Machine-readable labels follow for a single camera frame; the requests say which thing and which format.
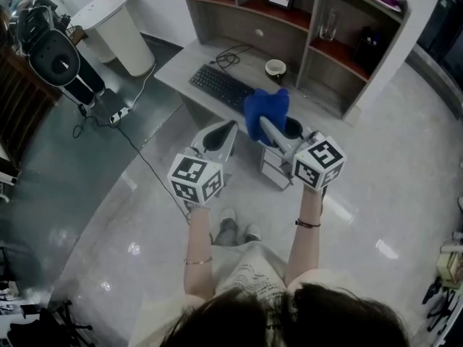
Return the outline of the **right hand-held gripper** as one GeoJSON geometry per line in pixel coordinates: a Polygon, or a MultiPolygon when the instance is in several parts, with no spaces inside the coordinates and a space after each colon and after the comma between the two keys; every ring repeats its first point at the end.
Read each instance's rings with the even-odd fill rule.
{"type": "Polygon", "coordinates": [[[285,135],[264,116],[259,118],[259,126],[263,144],[287,151],[280,168],[290,179],[297,178],[313,191],[321,191],[341,174],[347,155],[332,137],[312,132],[289,150],[288,138],[302,138],[303,128],[298,120],[286,118],[285,135]]]}

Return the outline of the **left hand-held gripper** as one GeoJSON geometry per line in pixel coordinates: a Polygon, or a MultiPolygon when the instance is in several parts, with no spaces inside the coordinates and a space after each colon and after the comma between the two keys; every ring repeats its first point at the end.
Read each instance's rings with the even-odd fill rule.
{"type": "Polygon", "coordinates": [[[175,156],[167,174],[175,198],[206,205],[220,195],[230,178],[227,161],[238,131],[236,121],[217,122],[201,130],[194,145],[175,156]]]}

